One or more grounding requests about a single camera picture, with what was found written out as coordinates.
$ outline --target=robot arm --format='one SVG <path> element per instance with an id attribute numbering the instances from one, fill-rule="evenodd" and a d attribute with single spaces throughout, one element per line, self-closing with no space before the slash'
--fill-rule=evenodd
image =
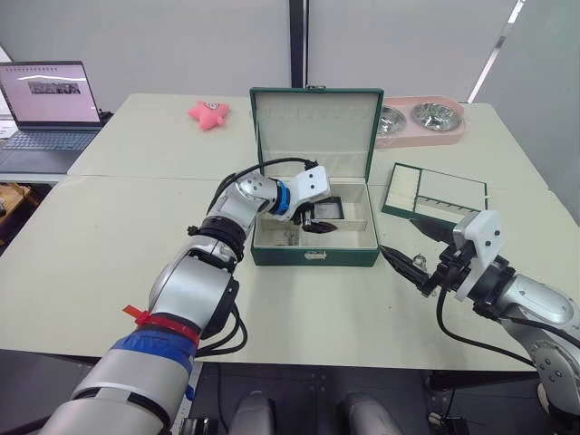
<path id="1" fill-rule="evenodd" d="M 431 219 L 412 223 L 426 236 L 449 245 L 440 255 L 437 270 L 429 276 L 402 253 L 382 246 L 387 261 L 424 295 L 440 285 L 442 297 L 455 291 L 457 299 L 473 301 L 477 314 L 500 322 L 526 349 L 554 411 L 579 416 L 580 311 L 576 303 L 555 288 L 516 275 L 509 262 L 498 256 L 504 240 L 496 211 L 472 213 L 453 231 Z"/>
<path id="2" fill-rule="evenodd" d="M 324 167 L 287 184 L 249 173 L 230 184 L 150 291 L 149 311 L 124 311 L 137 329 L 121 338 L 45 424 L 43 435 L 165 433 L 188 387 L 199 339 L 224 327 L 237 295 L 233 278 L 256 215 L 295 217 L 330 195 Z"/>

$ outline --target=pink toy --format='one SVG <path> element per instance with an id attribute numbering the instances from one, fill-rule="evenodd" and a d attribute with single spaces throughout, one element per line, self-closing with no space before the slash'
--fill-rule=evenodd
<path id="1" fill-rule="evenodd" d="M 189 109 L 188 115 L 199 121 L 199 127 L 202 130 L 209 130 L 217 125 L 222 125 L 228 111 L 227 104 L 198 101 L 197 106 Z"/>

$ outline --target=gray floor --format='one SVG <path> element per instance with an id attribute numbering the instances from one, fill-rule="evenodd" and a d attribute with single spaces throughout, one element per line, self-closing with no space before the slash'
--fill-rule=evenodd
<path id="1" fill-rule="evenodd" d="M 427 394 L 414 370 L 221 364 L 222 410 L 228 422 L 246 394 L 275 401 L 277 435 L 338 433 L 336 405 L 348 392 L 368 392 L 406 434 L 430 434 L 429 411 L 444 411 L 450 394 Z M 66 401 L 89 366 L 30 353 L 0 351 L 0 433 L 42 418 Z M 218 373 L 206 363 L 193 414 L 218 416 Z M 450 415 L 470 421 L 471 434 L 550 434 L 536 397 L 537 381 L 457 391 Z"/>

